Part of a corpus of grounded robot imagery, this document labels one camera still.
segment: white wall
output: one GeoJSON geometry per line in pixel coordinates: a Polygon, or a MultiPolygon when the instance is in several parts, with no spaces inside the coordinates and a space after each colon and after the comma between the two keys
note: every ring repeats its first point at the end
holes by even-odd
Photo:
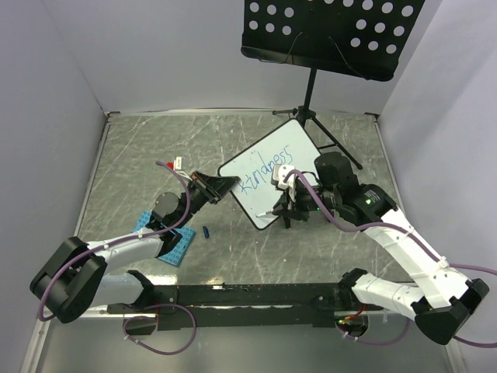
{"type": "Polygon", "coordinates": [[[0,361],[19,371],[29,284],[72,235],[103,112],[39,0],[0,2],[0,361]]]}
{"type": "MultiPolygon", "coordinates": [[[[497,2],[445,0],[380,117],[408,216],[453,263],[497,268],[497,2]]],[[[497,280],[460,336],[497,341],[497,280]]],[[[469,372],[495,351],[464,347],[469,372]]]]}
{"type": "MultiPolygon", "coordinates": [[[[304,102],[306,68],[242,56],[243,0],[42,1],[104,110],[304,102]]],[[[320,71],[312,106],[380,113],[440,2],[426,1],[392,81],[320,71]]]]}

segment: blue foam pad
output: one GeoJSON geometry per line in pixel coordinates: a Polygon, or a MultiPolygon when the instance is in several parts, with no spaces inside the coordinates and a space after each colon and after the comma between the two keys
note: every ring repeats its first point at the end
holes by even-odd
{"type": "MultiPolygon", "coordinates": [[[[141,214],[140,218],[137,221],[136,227],[134,227],[131,233],[134,233],[142,229],[145,225],[147,225],[148,222],[150,221],[150,217],[151,217],[150,212],[143,211],[143,214],[141,214]]],[[[179,267],[181,261],[185,257],[188,246],[190,245],[190,243],[192,243],[193,237],[195,237],[195,231],[189,227],[174,229],[172,232],[174,233],[175,231],[183,236],[182,239],[178,242],[178,244],[171,252],[163,256],[158,256],[157,259],[169,263],[175,267],[179,267]]]]}

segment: white board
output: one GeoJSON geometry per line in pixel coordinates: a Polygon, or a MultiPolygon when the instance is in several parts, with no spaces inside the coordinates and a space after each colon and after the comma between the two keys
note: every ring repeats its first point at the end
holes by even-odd
{"type": "Polygon", "coordinates": [[[271,184],[271,172],[278,164],[295,166],[300,171],[316,172],[314,160],[320,155],[307,132],[295,120],[289,120],[276,130],[249,146],[219,167],[219,176],[238,176],[241,181],[231,194],[257,229],[265,229],[277,217],[257,215],[271,211],[281,191],[271,184]]]}

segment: robotic arm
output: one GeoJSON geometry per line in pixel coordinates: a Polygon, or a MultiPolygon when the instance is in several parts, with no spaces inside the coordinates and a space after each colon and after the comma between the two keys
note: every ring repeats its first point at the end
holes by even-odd
{"type": "MultiPolygon", "coordinates": [[[[219,202],[238,181],[238,177],[207,176],[194,172],[188,182],[188,215],[180,226],[187,223],[207,202],[219,202]]],[[[125,303],[137,308],[150,305],[154,286],[143,274],[136,270],[121,275],[108,273],[138,260],[162,256],[174,249],[182,238],[178,232],[172,230],[151,237],[146,235],[176,223],[185,211],[186,193],[180,197],[171,192],[163,193],[155,201],[148,224],[132,235],[99,242],[83,242],[78,237],[66,239],[31,281],[30,290],[41,299],[48,284],[69,260],[104,245],[105,249],[98,254],[92,253],[75,262],[59,277],[50,291],[46,306],[62,323],[66,323],[97,305],[125,303]],[[141,238],[126,240],[126,237],[136,235],[141,238]],[[109,247],[108,242],[116,240],[122,243],[109,247]]]]}
{"type": "MultiPolygon", "coordinates": [[[[320,155],[315,160],[315,168],[318,185],[312,190],[321,205],[338,211],[341,218],[378,242],[417,285],[397,284],[355,269],[340,281],[346,289],[343,294],[352,295],[363,304],[378,305],[409,317],[431,340],[449,343],[488,294],[486,283],[480,279],[471,281],[451,268],[446,258],[412,227],[384,190],[373,184],[359,184],[349,160],[340,153],[320,155]],[[402,232],[393,226],[403,228],[402,232]]],[[[292,169],[294,167],[285,165],[273,170],[272,182],[283,190],[273,214],[307,221],[309,211],[320,208],[296,175],[288,177],[292,169]]]]}

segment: marble tabletop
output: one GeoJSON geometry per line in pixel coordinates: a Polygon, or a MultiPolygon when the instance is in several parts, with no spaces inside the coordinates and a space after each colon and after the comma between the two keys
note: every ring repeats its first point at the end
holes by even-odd
{"type": "MultiPolygon", "coordinates": [[[[181,193],[178,181],[155,160],[180,155],[189,172],[216,175],[218,166],[287,119],[236,111],[112,114],[79,236],[94,241],[127,234],[160,193],[181,193]]],[[[362,162],[364,170],[355,169],[360,181],[378,184],[397,200],[374,117],[328,113],[318,119],[362,162]]],[[[318,145],[330,143],[312,122],[306,130],[318,145]]],[[[188,226],[197,234],[180,267],[149,259],[116,273],[136,269],[156,284],[285,284],[337,282],[358,267],[390,281],[408,280],[376,242],[339,231],[319,212],[307,223],[294,221],[291,229],[277,221],[258,231],[228,195],[218,205],[206,205],[188,226]]]]}

